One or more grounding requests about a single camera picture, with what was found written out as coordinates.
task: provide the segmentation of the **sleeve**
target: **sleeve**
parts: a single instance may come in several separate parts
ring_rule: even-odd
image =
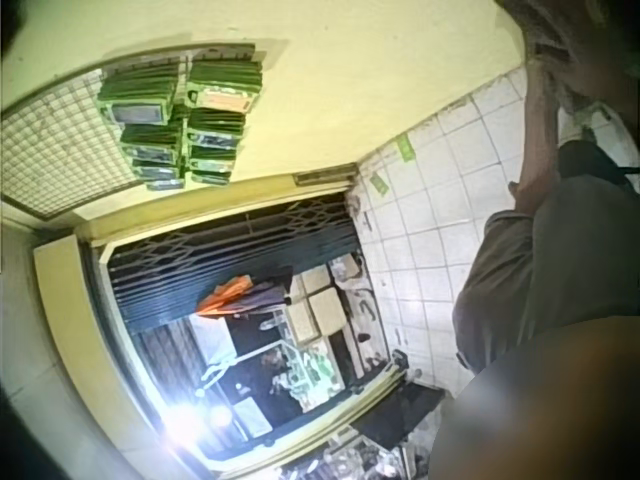
[[[453,311],[460,362],[478,374],[520,338],[533,271],[533,217],[498,212]]]

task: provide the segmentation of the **green label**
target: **green label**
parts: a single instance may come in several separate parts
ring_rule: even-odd
[[[373,173],[369,178],[369,181],[373,187],[378,191],[381,197],[384,197],[389,191],[389,185],[385,182],[378,173]]]
[[[398,145],[400,155],[402,155],[402,159],[405,162],[411,162],[416,159],[416,152],[413,149],[413,145],[411,145],[411,141],[406,133],[403,133],[396,138],[396,144]]]

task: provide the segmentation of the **white tiled wall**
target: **white tiled wall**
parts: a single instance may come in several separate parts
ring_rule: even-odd
[[[391,142],[361,165],[355,219],[387,340],[408,353],[423,381],[457,394],[471,374],[455,358],[451,312],[494,212],[513,207],[508,181],[520,176],[526,75],[518,69],[407,132],[416,159]],[[560,114],[561,141],[580,129]],[[596,114],[600,145],[621,164],[634,151]],[[376,173],[389,186],[381,195]]]

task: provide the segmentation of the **person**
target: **person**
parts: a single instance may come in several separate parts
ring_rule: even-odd
[[[619,24],[594,20],[618,18],[594,15],[593,4],[603,2],[527,3],[566,52],[532,49],[524,160],[519,183],[510,186],[515,208],[487,221],[454,307],[459,360],[475,374],[551,329],[640,315],[640,195],[594,143],[558,148],[554,93],[554,82],[562,82],[606,103],[637,144],[638,69],[627,61],[637,53],[621,55],[609,41],[616,35],[607,29],[619,31]],[[621,8],[610,4],[610,11]]]

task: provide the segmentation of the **green packaged product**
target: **green packaged product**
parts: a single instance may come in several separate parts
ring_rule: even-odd
[[[184,178],[172,178],[170,180],[152,180],[146,182],[147,190],[163,192],[165,190],[182,190],[185,185]]]
[[[189,151],[189,169],[205,172],[226,173],[233,170],[236,160],[235,150],[191,147]]]
[[[203,172],[201,170],[191,172],[191,180],[194,182],[206,183],[207,185],[215,185],[218,187],[229,185],[230,177],[231,173]]]
[[[242,139],[244,124],[241,113],[195,108],[187,122],[187,140],[191,145],[234,150]]]
[[[187,80],[191,108],[247,113],[262,90],[262,64],[243,60],[198,60]]]
[[[131,171],[138,179],[143,181],[180,178],[180,168],[177,166],[158,165],[140,160],[134,160],[132,162]]]
[[[115,123],[166,125],[177,85],[177,63],[115,72],[104,79],[96,103]]]
[[[186,107],[176,105],[167,125],[126,125],[120,136],[122,152],[133,160],[175,165],[182,150]]]

